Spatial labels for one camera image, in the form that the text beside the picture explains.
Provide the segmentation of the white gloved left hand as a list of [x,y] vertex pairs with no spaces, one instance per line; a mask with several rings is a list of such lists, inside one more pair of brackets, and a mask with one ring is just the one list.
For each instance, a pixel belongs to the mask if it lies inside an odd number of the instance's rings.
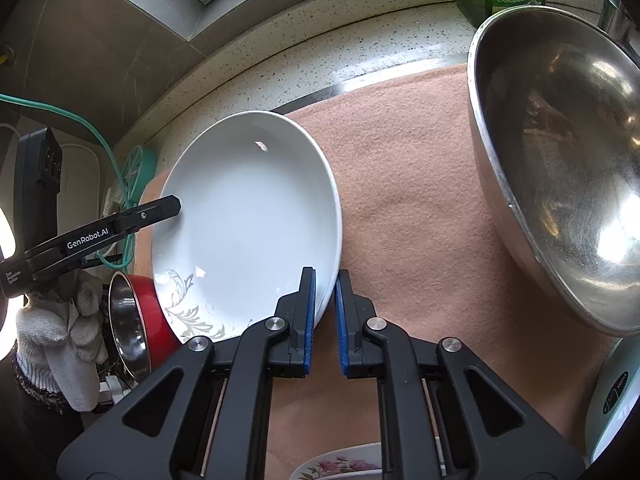
[[107,359],[100,303],[103,284],[86,271],[72,273],[70,296],[54,289],[30,292],[16,316],[15,374],[38,402],[85,413],[99,403],[96,367]]

